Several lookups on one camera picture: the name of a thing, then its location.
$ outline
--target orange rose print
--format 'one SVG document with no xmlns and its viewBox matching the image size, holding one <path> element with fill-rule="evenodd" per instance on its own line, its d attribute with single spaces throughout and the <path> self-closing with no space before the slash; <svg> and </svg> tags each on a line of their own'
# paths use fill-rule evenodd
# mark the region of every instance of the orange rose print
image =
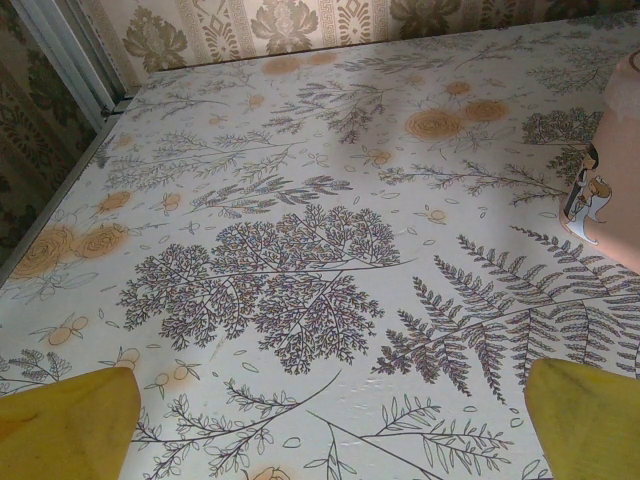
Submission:
<svg viewBox="0 0 640 480">
<path fill-rule="evenodd" d="M 309 57 L 311 65 L 329 65 L 338 59 L 338 54 L 333 52 L 320 52 Z"/>
<path fill-rule="evenodd" d="M 464 109 L 467 118 L 475 122 L 493 122 L 509 113 L 506 105 L 493 100 L 472 102 Z"/>
<path fill-rule="evenodd" d="M 75 252 L 84 258 L 102 257 L 115 250 L 125 237 L 126 232 L 119 225 L 96 228 L 80 239 Z"/>
<path fill-rule="evenodd" d="M 113 195 L 109 195 L 100 204 L 100 213 L 110 212 L 111 210 L 116 210 L 120 207 L 123 207 L 130 198 L 131 194 L 129 192 L 118 192 L 114 193 Z"/>
<path fill-rule="evenodd" d="M 467 82 L 452 82 L 447 85 L 447 93 L 451 95 L 462 95 L 471 90 L 471 85 Z"/>
<path fill-rule="evenodd" d="M 442 140 L 457 135 L 462 123 L 447 111 L 426 110 L 409 117 L 404 128 L 411 135 L 424 140 Z"/>
<path fill-rule="evenodd" d="M 262 72 L 266 75 L 286 75 L 300 68 L 300 60 L 295 57 L 275 57 L 265 62 Z"/>
<path fill-rule="evenodd" d="M 73 235 L 66 227 L 45 228 L 31 244 L 11 274 L 12 278 L 33 278 L 55 268 L 71 251 Z"/>
</svg>

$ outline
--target metal frame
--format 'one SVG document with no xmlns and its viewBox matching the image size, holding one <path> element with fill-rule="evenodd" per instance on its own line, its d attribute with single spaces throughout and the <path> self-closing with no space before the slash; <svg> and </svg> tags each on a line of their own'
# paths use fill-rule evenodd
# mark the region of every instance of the metal frame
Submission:
<svg viewBox="0 0 640 480">
<path fill-rule="evenodd" d="M 87 29 L 69 0 L 11 0 L 20 18 L 40 45 L 82 113 L 96 132 L 104 126 L 103 111 L 111 112 L 124 87 L 109 72 L 104 52 L 91 42 Z"/>
<path fill-rule="evenodd" d="M 103 127 L 98 133 L 98 136 L 93 140 L 93 142 L 91 142 L 91 145 L 89 145 L 87 151 L 84 152 L 84 155 L 82 155 L 82 157 L 80 157 L 80 160 L 78 161 L 76 166 L 73 168 L 73 170 L 71 170 L 71 173 L 67 176 L 64 182 L 62 182 L 62 185 L 60 186 L 58 191 L 56 191 L 49 203 L 47 203 L 40 215 L 38 215 L 38 218 L 36 218 L 36 221 L 33 222 L 33 225 L 31 225 L 29 230 L 27 230 L 27 233 L 24 235 L 24 237 L 22 237 L 22 240 L 20 241 L 20 243 L 18 243 L 18 246 L 13 250 L 13 252 L 11 252 L 11 255 L 9 255 L 9 258 L 7 258 L 2 267 L 0 267 L 0 286 L 7 281 L 9 275 L 11 275 L 11 272 L 13 272 L 13 269 L 16 268 L 18 262 L 20 262 L 24 254 L 27 253 L 27 250 L 36 239 L 40 231 L 47 224 L 49 218 L 51 218 L 53 213 L 56 211 L 58 205 L 60 205 L 76 180 L 80 178 L 80 175 L 82 175 L 82 172 L 84 172 L 84 169 L 87 167 L 87 164 L 93 157 L 94 153 L 96 153 L 98 147 L 107 138 L 107 135 L 109 135 L 119 117 L 120 115 L 112 115 L 107 119 L 106 123 L 103 124 Z"/>
</svg>

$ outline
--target plant print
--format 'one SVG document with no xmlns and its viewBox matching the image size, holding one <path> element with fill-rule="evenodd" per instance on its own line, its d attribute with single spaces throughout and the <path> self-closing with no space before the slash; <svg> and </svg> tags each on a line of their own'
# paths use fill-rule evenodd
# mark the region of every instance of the plant print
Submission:
<svg viewBox="0 0 640 480">
<path fill-rule="evenodd" d="M 308 205 L 304 216 L 277 224 L 240 223 L 217 236 L 211 253 L 202 246 L 172 245 L 136 266 L 120 305 L 125 328 L 168 314 L 160 335 L 183 350 L 205 347 L 217 336 L 241 336 L 254 325 L 287 373 L 310 371 L 317 358 L 351 364 L 365 353 L 383 311 L 358 290 L 349 272 L 400 263 L 390 227 L 379 215 L 343 207 Z"/>
<path fill-rule="evenodd" d="M 71 371 L 71 364 L 57 353 L 22 350 L 22 356 L 5 360 L 0 356 L 0 398 L 24 389 L 59 382 Z M 20 376 L 15 376 L 16 368 Z"/>
<path fill-rule="evenodd" d="M 138 6 L 122 43 L 130 55 L 142 58 L 144 69 L 149 73 L 185 66 L 179 53 L 187 48 L 184 32 L 148 8 Z"/>
<path fill-rule="evenodd" d="M 264 0 L 251 20 L 253 34 L 267 42 L 267 53 L 299 52 L 311 48 L 307 35 L 318 28 L 318 17 L 302 0 Z"/>
<path fill-rule="evenodd" d="M 492 281 L 435 255 L 436 267 L 459 299 L 445 300 L 414 277 L 416 296 L 429 319 L 401 310 L 407 334 L 387 330 L 390 346 L 382 347 L 374 372 L 406 375 L 415 370 L 426 383 L 443 375 L 472 396 L 467 362 L 473 352 L 490 390 L 506 403 L 500 380 L 507 355 L 516 361 L 514 373 L 524 385 L 533 361 L 553 356 L 562 345 L 570 360 L 596 368 L 603 368 L 603 354 L 615 344 L 631 351 L 639 347 L 635 322 L 640 315 L 633 304 L 640 300 L 640 276 L 603 256 L 583 254 L 582 244 L 572 248 L 569 241 L 561 244 L 556 237 L 514 228 L 544 246 L 554 264 L 525 270 L 525 255 L 509 260 L 510 252 L 485 249 L 459 235 L 460 248 Z M 634 354 L 618 355 L 626 360 L 616 363 L 620 369 L 640 374 Z"/>
<path fill-rule="evenodd" d="M 137 445 L 139 450 L 150 446 L 161 446 L 164 450 L 161 456 L 154 457 L 153 472 L 145 473 L 144 478 L 154 480 L 180 475 L 182 460 L 196 451 L 209 457 L 212 477 L 217 478 L 230 472 L 238 473 L 249 468 L 252 462 L 249 456 L 251 450 L 255 449 L 261 456 L 269 445 L 273 445 L 271 424 L 306 405 L 328 389 L 337 377 L 338 375 L 334 376 L 324 387 L 302 401 L 297 401 L 284 391 L 276 392 L 272 397 L 256 396 L 247 385 L 237 386 L 232 378 L 224 383 L 227 404 L 237 405 L 238 410 L 243 413 L 242 420 L 231 420 L 225 415 L 194 414 L 187 395 L 182 394 L 169 403 L 169 411 L 165 414 L 165 418 L 176 419 L 174 428 L 179 437 L 177 440 L 165 439 L 162 436 L 162 426 L 151 425 L 149 413 L 143 407 L 131 443 Z M 257 419 L 251 418 L 252 412 L 258 414 Z M 287 477 L 279 472 L 277 469 L 267 469 L 256 478 L 286 480 Z"/>
</svg>

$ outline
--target fern leaf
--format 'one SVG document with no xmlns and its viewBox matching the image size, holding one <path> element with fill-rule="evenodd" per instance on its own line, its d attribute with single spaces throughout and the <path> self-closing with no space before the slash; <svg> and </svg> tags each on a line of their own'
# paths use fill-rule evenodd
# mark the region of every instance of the fern leaf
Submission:
<svg viewBox="0 0 640 480">
<path fill-rule="evenodd" d="M 485 379 L 489 384 L 493 394 L 503 404 L 506 404 L 500 389 L 500 368 L 504 359 L 504 352 L 507 348 L 499 342 L 507 340 L 507 337 L 500 333 L 506 330 L 503 324 L 494 322 L 489 324 L 480 323 L 466 329 L 462 334 L 462 339 L 469 343 L 478 355 L 478 360 L 482 365 Z"/>
<path fill-rule="evenodd" d="M 562 325 L 560 332 L 565 346 L 572 351 L 571 360 L 602 368 L 606 358 L 599 352 L 608 352 L 620 338 L 622 325 L 602 310 L 585 305 L 582 301 L 570 302 L 554 309 L 551 314 L 556 324 Z"/>
<path fill-rule="evenodd" d="M 464 355 L 466 347 L 461 343 L 462 339 L 455 335 L 447 335 L 438 339 L 433 344 L 434 358 L 438 362 L 438 367 L 447 375 L 456 388 L 471 396 L 466 380 L 469 373 L 469 364 Z"/>
<path fill-rule="evenodd" d="M 555 335 L 558 329 L 549 322 L 549 317 L 543 311 L 535 308 L 507 319 L 506 323 L 511 326 L 507 333 L 513 335 L 510 341 L 514 344 L 511 351 L 515 355 L 511 358 L 518 362 L 515 365 L 516 376 L 520 379 L 518 383 L 524 385 L 533 361 L 555 352 L 547 342 L 560 340 Z"/>
</svg>

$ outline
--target yellow object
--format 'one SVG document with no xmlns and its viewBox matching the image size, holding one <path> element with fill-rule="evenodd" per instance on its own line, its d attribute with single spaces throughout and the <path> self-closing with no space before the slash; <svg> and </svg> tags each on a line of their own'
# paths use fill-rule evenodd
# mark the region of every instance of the yellow object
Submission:
<svg viewBox="0 0 640 480">
<path fill-rule="evenodd" d="M 128 368 L 0 398 L 2 480 L 117 480 L 140 411 Z"/>
<path fill-rule="evenodd" d="M 640 381 L 542 359 L 524 393 L 555 480 L 640 478 Z"/>
</svg>

